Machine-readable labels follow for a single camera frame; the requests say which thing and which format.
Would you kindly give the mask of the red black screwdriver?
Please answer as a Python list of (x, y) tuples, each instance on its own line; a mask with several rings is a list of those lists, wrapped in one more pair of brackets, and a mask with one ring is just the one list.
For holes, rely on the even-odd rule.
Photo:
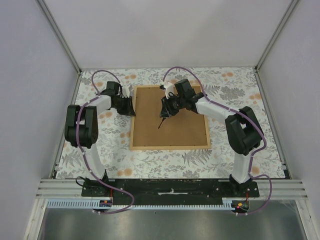
[(163, 124), (163, 122), (164, 122), (165, 120), (166, 120), (166, 118), (163, 117), (157, 129), (160, 129), (161, 125)]

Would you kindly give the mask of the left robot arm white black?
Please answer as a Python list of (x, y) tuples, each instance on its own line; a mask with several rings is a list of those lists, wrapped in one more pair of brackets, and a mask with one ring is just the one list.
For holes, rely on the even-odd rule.
[(82, 106), (69, 105), (64, 127), (65, 140), (79, 150), (84, 160), (87, 173), (83, 186), (85, 188), (93, 186), (93, 191), (101, 197), (110, 192), (110, 184), (97, 149), (98, 116), (110, 109), (115, 109), (123, 116), (136, 115), (128, 86), (108, 81), (105, 90), (97, 93)]

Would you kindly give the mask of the wooden picture frame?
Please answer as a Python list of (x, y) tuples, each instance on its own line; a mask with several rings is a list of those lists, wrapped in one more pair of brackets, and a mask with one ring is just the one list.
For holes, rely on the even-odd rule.
[(162, 118), (161, 98), (165, 96), (157, 85), (134, 87), (131, 120), (131, 151), (148, 150), (206, 150), (212, 147), (208, 118), (186, 109), (167, 118), (158, 129)]

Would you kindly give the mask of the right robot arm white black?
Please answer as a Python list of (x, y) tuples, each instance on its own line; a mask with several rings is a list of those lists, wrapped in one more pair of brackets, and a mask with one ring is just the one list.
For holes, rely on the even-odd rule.
[(264, 141), (264, 133), (252, 108), (234, 109), (209, 99), (202, 90), (196, 93), (188, 79), (175, 84), (164, 81), (159, 88), (164, 91), (160, 117), (167, 119), (186, 109), (210, 117), (225, 125), (228, 143), (234, 151), (233, 170), (229, 176), (229, 191), (242, 196), (252, 182), (251, 168), (255, 152)]

